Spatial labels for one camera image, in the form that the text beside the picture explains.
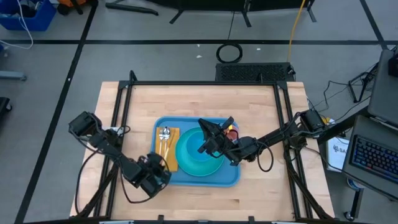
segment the yellow cable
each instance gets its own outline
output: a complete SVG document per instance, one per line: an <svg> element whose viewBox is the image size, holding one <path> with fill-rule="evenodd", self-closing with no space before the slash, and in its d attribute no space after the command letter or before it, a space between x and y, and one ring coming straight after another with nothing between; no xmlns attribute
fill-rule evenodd
<svg viewBox="0 0 398 224"><path fill-rule="evenodd" d="M287 62L290 62L290 56L292 54L292 41L293 41L293 36L294 36L294 30L296 29L297 22L300 19L300 15L301 15L301 11L303 10L304 3L305 3L305 0L303 0L303 2L301 3L300 10L298 11L298 14L297 14L297 17L296 17L296 21L294 21L292 33L290 34L289 53L287 54Z"/></svg>

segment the yellow napkin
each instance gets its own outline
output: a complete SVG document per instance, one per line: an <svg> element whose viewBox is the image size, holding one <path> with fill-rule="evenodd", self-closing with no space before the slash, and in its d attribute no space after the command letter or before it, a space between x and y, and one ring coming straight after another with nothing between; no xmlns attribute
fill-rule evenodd
<svg viewBox="0 0 398 224"><path fill-rule="evenodd" d="M160 138L159 138L159 132L160 132L161 127L156 128L156 142L155 142L155 152L163 157L165 157L165 143L166 140L162 141L162 154L159 152L159 145L160 145ZM177 160L175 159L175 145L177 144L178 139L180 138L180 129L179 128L170 128L170 137L167 140L167 147L169 149L169 152L167 153L167 165L169 165L169 169L171 172L176 172L178 170L178 164Z"/></svg>

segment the green plate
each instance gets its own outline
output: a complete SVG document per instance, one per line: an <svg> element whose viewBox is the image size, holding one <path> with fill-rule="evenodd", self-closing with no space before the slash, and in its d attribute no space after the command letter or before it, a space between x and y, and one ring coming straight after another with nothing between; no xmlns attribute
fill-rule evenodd
<svg viewBox="0 0 398 224"><path fill-rule="evenodd" d="M216 172L223 164L224 156L216 159L205 152L198 152L204 142L201 128L189 129L177 141L175 158L178 166L186 173L204 177Z"/></svg>

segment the wooden table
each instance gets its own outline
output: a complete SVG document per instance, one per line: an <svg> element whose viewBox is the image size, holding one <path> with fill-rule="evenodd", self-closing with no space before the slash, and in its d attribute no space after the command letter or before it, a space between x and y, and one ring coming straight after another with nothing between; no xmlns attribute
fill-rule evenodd
<svg viewBox="0 0 398 224"><path fill-rule="evenodd" d="M109 126L113 115L118 82L104 82L99 93L95 114ZM288 83L293 114L308 109L303 83ZM287 121L283 92L280 91ZM120 125L124 102L121 102ZM137 159L150 151L155 121L162 116L233 116L239 125L240 136L259 138L279 128L273 88L271 86L133 86L127 125L131 131L124 138L123 153ZM317 142L308 139L308 146L318 150ZM271 147L275 162L273 169L263 173L257 162L241 163L241 179L230 188L189 187L169 185L152 200L130 204L122 192L120 180L116 187L112 219L156 220L248 220L255 216L262 220L293 220L282 143ZM334 217L330 194L320 156L302 150L303 167L309 191L325 211ZM86 151L85 158L91 154ZM260 156L263 167L268 167L267 151ZM79 208L87 204L98 188L103 156L94 156L86 165L80 181ZM132 200L147 198L141 189L126 185ZM302 217L305 210L302 194L297 188ZM104 208L108 193L104 195ZM75 214L72 205L71 215Z"/></svg>

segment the gray floor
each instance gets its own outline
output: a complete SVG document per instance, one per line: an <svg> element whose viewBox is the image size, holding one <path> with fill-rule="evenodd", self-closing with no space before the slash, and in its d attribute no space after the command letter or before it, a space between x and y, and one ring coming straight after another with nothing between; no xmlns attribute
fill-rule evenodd
<svg viewBox="0 0 398 224"><path fill-rule="evenodd" d="M88 39L226 39L231 12L184 12L174 25L168 21L175 10L142 1L159 17L106 9L101 1ZM393 0L368 1L371 12L386 40L398 40ZM34 39L78 40L89 8L79 16L56 15L47 32L34 32ZM303 13L295 39L299 40L377 40L359 1L317 0L312 23ZM241 14L236 14L231 39L289 39L297 10L249 13L253 27L247 28ZM26 39L24 32L0 28L0 39ZM133 69L140 80L214 80L218 45L85 45L68 92L49 154L25 221L67 218L83 149L67 133L67 124L83 110L95 109L101 82L127 79ZM11 98L14 109L0 128L0 223L14 221L23 198L44 136L52 119L76 45L35 45L30 50L9 49L8 58L0 59L0 70L25 72L26 82L0 80L0 96ZM242 62L284 62L287 45L243 45ZM297 81L304 82L314 104L323 99L328 80L347 82L377 62L378 45L294 45L292 65ZM226 59L236 52L225 49ZM327 95L344 86L332 85ZM329 101L325 116L339 118L353 106L348 91ZM360 109L358 106L351 113ZM324 104L317 106L322 110ZM326 171L336 216L343 218L354 192L347 188L342 175ZM394 223L398 203L367 190L357 221Z"/></svg>

